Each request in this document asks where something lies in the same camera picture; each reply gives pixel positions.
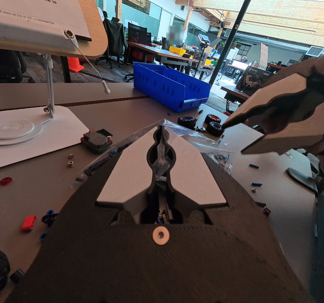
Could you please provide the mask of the clear plastic bag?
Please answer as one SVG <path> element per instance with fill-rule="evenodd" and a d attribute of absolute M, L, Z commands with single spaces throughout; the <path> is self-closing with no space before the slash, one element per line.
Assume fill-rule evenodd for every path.
<path fill-rule="evenodd" d="M 106 162 L 108 162 L 111 157 L 122 152 L 125 148 L 145 135 L 148 131 L 160 125 L 165 127 L 172 139 L 177 136 L 181 136 L 201 152 L 206 153 L 209 157 L 211 157 L 229 175 L 232 175 L 234 163 L 230 157 L 231 151 L 228 147 L 225 147 L 224 143 L 221 143 L 222 139 L 220 139 L 220 141 L 214 141 L 208 138 L 204 133 L 193 131 L 180 126 L 177 123 L 173 123 L 170 120 L 162 119 L 132 133 L 128 137 L 122 139 L 120 142 L 110 146 L 107 151 L 100 154 L 95 160 L 77 173 L 76 179 L 72 183 L 71 188 L 79 188 L 91 175 L 97 172 Z"/>

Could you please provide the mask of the grey desk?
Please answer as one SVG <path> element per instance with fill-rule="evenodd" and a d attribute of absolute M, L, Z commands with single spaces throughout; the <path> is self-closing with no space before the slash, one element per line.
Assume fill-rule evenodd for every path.
<path fill-rule="evenodd" d="M 132 83 L 108 83 L 110 94 L 105 94 L 101 83 L 56 83 L 55 104 L 67 107 L 89 129 L 105 129 L 117 143 L 132 133 L 161 119 L 177 122 L 181 115 L 195 116 L 202 126 L 207 114 L 226 116 L 205 104 L 184 113 L 175 113 L 152 98 L 134 89 Z M 241 150 L 261 136 L 258 131 L 239 124 L 225 130 L 221 143 L 231 151 L 232 176 L 259 202 L 265 202 L 271 213 L 267 221 L 272 225 L 277 240 L 290 266 L 300 281 L 309 289 L 315 196 L 294 180 L 287 168 L 295 168 L 311 175 L 310 162 L 304 155 L 290 150 L 288 155 L 277 153 L 242 155 Z M 1 179 L 12 182 L 1 185 L 1 250 L 12 270 L 27 271 L 37 255 L 40 235 L 46 227 L 41 217 L 50 209 L 59 212 L 74 193 L 71 188 L 77 173 L 96 158 L 83 145 L 75 145 L 1 168 Z M 68 161 L 74 166 L 69 168 Z M 260 166 L 259 170 L 249 163 Z M 263 185 L 251 191 L 251 182 Z M 24 219 L 36 215 L 34 228 L 21 232 Z"/>

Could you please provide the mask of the red toy connector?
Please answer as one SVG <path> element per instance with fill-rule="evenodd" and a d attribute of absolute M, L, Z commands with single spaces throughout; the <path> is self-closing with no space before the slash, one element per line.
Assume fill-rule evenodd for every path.
<path fill-rule="evenodd" d="M 24 222 L 21 227 L 21 232 L 30 232 L 33 230 L 35 222 L 36 222 L 37 216 L 32 215 L 32 216 L 27 216 L 24 219 Z"/>

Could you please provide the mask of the dark cardboard box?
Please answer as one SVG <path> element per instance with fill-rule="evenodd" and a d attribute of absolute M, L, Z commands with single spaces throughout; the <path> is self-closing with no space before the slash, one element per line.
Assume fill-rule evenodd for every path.
<path fill-rule="evenodd" d="M 236 88 L 248 96 L 252 96 L 274 74 L 262 69 L 248 66 L 243 72 Z"/>

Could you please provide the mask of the orange traffic cone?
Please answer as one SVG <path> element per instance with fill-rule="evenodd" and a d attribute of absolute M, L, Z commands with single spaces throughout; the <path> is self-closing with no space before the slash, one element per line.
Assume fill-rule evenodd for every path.
<path fill-rule="evenodd" d="M 80 64 L 79 58 L 76 57 L 67 57 L 68 67 L 74 73 L 82 71 L 85 67 Z"/>

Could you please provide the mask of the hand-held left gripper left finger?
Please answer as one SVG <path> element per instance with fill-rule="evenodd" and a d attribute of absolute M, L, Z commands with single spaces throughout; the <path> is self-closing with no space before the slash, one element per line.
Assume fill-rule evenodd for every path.
<path fill-rule="evenodd" d="M 140 215 L 142 223 L 155 223 L 159 213 L 156 173 L 153 164 L 162 127 L 154 127 L 121 153 L 96 203 Z"/>

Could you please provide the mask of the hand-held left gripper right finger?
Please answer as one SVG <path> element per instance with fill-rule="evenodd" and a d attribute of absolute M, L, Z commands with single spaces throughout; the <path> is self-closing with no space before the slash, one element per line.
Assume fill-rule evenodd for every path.
<path fill-rule="evenodd" d="M 188 135 L 163 127 L 163 183 L 168 221 L 184 223 L 193 211 L 226 206 L 201 150 Z"/>

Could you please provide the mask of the blue toy connector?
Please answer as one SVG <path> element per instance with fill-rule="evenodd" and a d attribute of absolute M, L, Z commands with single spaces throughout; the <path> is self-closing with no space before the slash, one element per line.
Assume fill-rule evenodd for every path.
<path fill-rule="evenodd" d="M 47 226 L 47 231 L 43 232 L 40 237 L 39 240 L 43 243 L 46 236 L 48 235 L 48 232 L 51 228 L 51 226 L 53 225 L 56 217 L 58 216 L 59 213 L 55 213 L 54 210 L 49 210 L 46 212 L 46 214 L 42 217 L 41 221 L 46 224 Z"/>

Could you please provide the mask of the grey toy motor block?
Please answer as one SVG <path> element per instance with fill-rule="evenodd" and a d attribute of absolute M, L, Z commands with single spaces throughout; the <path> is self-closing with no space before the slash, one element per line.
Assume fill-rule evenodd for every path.
<path fill-rule="evenodd" d="M 101 154 L 107 151 L 112 144 L 112 134 L 105 129 L 94 130 L 90 129 L 80 138 L 83 144 L 89 151 L 94 154 Z"/>

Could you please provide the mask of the red black office chair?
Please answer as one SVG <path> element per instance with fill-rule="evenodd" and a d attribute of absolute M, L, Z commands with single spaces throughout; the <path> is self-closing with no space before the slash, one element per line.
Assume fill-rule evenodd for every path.
<path fill-rule="evenodd" d="M 140 27 L 138 25 L 128 23 L 128 49 L 127 49 L 127 61 L 129 63 L 144 62 L 144 58 L 148 55 L 144 53 L 144 50 L 131 46 L 130 43 L 137 43 L 143 46 L 152 46 L 148 44 L 147 28 Z"/>

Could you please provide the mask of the black chair with dark jacket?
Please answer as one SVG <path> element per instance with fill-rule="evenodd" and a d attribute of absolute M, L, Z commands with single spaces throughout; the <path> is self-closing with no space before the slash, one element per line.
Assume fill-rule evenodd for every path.
<path fill-rule="evenodd" d="M 106 62 L 110 64 L 112 69 L 111 56 L 113 56 L 117 58 L 117 60 L 114 60 L 114 62 L 116 62 L 118 64 L 118 67 L 121 68 L 120 59 L 124 57 L 124 53 L 128 48 L 124 26 L 122 23 L 113 20 L 116 20 L 116 18 L 109 20 L 106 11 L 103 11 L 102 13 L 104 17 L 103 26 L 107 34 L 108 46 L 103 56 L 95 60 L 95 65 L 97 65 L 101 60 L 106 60 Z"/>

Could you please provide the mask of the pile of toy building pieces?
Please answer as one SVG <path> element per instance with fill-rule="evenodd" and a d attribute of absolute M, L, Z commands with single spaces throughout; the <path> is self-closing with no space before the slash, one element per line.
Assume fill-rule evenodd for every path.
<path fill-rule="evenodd" d="M 249 167 L 251 169 L 254 169 L 254 170 L 259 170 L 260 169 L 260 166 L 254 164 L 254 163 L 249 163 Z M 253 193 L 256 193 L 257 190 L 256 188 L 258 187 L 261 187 L 263 184 L 261 182 L 251 182 L 251 186 L 252 186 L 252 189 L 251 191 Z M 263 203 L 263 202 L 259 202 L 259 201 L 256 201 L 256 204 L 262 208 L 262 214 L 265 218 L 268 218 L 270 213 L 271 213 L 271 210 L 267 207 L 266 203 Z"/>

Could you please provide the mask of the instruction sheet wooden board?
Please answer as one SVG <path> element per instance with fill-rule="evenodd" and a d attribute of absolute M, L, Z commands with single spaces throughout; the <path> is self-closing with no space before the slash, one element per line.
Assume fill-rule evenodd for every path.
<path fill-rule="evenodd" d="M 1 49 L 89 59 L 107 48 L 95 0 L 1 0 Z"/>

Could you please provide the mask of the blue storage bin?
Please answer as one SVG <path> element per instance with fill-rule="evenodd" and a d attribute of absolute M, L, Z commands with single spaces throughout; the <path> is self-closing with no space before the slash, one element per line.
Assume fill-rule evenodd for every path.
<path fill-rule="evenodd" d="M 135 89 L 174 112 L 199 107 L 207 102 L 211 85 L 164 65 L 134 62 Z"/>

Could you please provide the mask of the black toy wheel blue rim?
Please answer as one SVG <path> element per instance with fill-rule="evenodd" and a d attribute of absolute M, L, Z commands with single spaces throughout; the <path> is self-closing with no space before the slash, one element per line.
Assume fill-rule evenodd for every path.
<path fill-rule="evenodd" d="M 177 124 L 194 131 L 197 120 L 198 119 L 193 116 L 181 116 L 178 118 Z"/>
<path fill-rule="evenodd" d="M 224 132 L 224 129 L 222 128 L 222 126 L 215 122 L 209 123 L 206 127 L 206 130 L 209 134 L 216 136 L 216 137 L 221 137 Z"/>

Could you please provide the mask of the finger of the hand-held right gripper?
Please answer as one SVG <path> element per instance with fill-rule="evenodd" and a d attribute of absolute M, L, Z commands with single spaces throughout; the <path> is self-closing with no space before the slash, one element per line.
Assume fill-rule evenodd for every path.
<path fill-rule="evenodd" d="M 282 131 L 266 134 L 241 150 L 244 155 L 276 152 L 284 154 L 292 148 L 313 146 L 323 140 L 323 116 L 312 116 L 298 123 L 289 123 Z"/>
<path fill-rule="evenodd" d="M 323 104 L 323 75 L 292 74 L 259 89 L 222 124 L 224 129 L 239 123 L 259 125 L 264 130 L 282 130 L 289 123 L 310 118 Z"/>

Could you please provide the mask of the black dotted chair armrest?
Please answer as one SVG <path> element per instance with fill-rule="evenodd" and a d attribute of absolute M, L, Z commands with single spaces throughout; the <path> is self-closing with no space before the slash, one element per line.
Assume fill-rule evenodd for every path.
<path fill-rule="evenodd" d="M 296 181 L 301 186 L 304 186 L 308 190 L 312 191 L 315 196 L 318 196 L 318 188 L 315 179 L 310 176 L 305 175 L 304 173 L 294 169 L 294 168 L 287 168 L 286 173 L 288 176 Z"/>

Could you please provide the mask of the white tipped thin rod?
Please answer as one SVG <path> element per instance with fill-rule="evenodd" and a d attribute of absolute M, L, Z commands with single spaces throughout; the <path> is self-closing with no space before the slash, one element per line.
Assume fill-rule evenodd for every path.
<path fill-rule="evenodd" d="M 85 55 L 80 51 L 77 40 L 75 38 L 75 35 L 73 34 L 72 31 L 70 30 L 65 30 L 64 31 L 65 36 L 70 39 L 71 43 L 74 45 L 74 47 L 79 51 L 79 53 L 83 56 L 84 59 L 86 59 L 86 61 L 91 65 L 91 67 L 97 72 L 97 74 L 99 75 L 99 78 L 102 81 L 103 87 L 104 87 L 104 91 L 106 94 L 110 94 L 111 91 L 109 90 L 106 81 L 102 78 L 102 76 L 100 75 L 100 73 L 96 70 L 96 68 L 91 64 L 91 62 L 85 57 Z"/>

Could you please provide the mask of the black pole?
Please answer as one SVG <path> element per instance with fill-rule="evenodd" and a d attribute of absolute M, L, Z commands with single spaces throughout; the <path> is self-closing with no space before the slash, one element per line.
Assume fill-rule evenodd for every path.
<path fill-rule="evenodd" d="M 218 73 L 219 73 L 219 71 L 221 69 L 221 65 L 222 65 L 222 63 L 223 63 L 223 61 L 225 59 L 225 56 L 226 56 L 227 52 L 230 49 L 230 46 L 231 46 L 231 44 L 233 42 L 233 39 L 234 39 L 234 36 L 237 33 L 237 30 L 238 30 L 238 28 L 239 28 L 239 26 L 241 24 L 241 21 L 242 21 L 244 15 L 246 13 L 246 10 L 247 10 L 250 2 L 251 2 L 251 0 L 244 0 L 243 4 L 241 6 L 241 9 L 240 9 L 240 11 L 238 13 L 237 19 L 236 19 L 236 21 L 235 21 L 235 23 L 233 25 L 233 28 L 232 28 L 232 30 L 231 30 L 231 32 L 229 34 L 229 37 L 228 37 L 228 39 L 226 41 L 226 44 L 225 44 L 225 46 L 223 48 L 223 51 L 222 51 L 222 53 L 221 53 L 221 55 L 220 55 L 220 57 L 218 59 L 217 65 L 215 66 L 213 74 L 212 74 L 212 76 L 211 76 L 211 78 L 209 80 L 209 84 L 211 85 L 211 87 L 213 86 L 213 84 L 214 84 L 214 82 L 215 82 L 215 80 L 217 78 L 217 75 L 218 75 Z"/>

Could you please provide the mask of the wooden table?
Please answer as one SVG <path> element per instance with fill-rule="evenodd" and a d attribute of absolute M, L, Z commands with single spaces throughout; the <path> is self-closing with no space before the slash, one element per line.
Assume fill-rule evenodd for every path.
<path fill-rule="evenodd" d="M 220 89 L 226 92 L 225 100 L 226 100 L 226 112 L 232 114 L 233 111 L 230 110 L 230 103 L 239 102 L 240 104 L 244 103 L 247 99 L 249 99 L 249 95 L 244 92 L 238 90 L 235 86 L 221 86 Z"/>
<path fill-rule="evenodd" d="M 139 60 L 135 60 L 136 62 L 149 63 L 149 61 L 147 60 L 148 56 L 160 56 L 160 64 L 165 65 L 167 68 L 170 66 L 175 66 L 176 69 L 181 72 L 185 71 L 186 74 L 189 74 L 190 68 L 197 68 L 199 65 L 199 60 L 185 58 L 183 56 L 171 53 L 167 50 L 133 42 L 128 42 L 128 47 L 139 51 L 139 53 L 142 55 Z"/>

